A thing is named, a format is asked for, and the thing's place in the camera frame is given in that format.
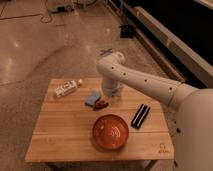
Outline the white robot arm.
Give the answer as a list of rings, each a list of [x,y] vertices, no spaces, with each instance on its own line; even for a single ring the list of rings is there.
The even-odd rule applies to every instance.
[[[213,171],[213,89],[136,71],[124,63],[121,52],[98,60],[104,93],[116,94],[126,84],[175,110],[174,171]]]

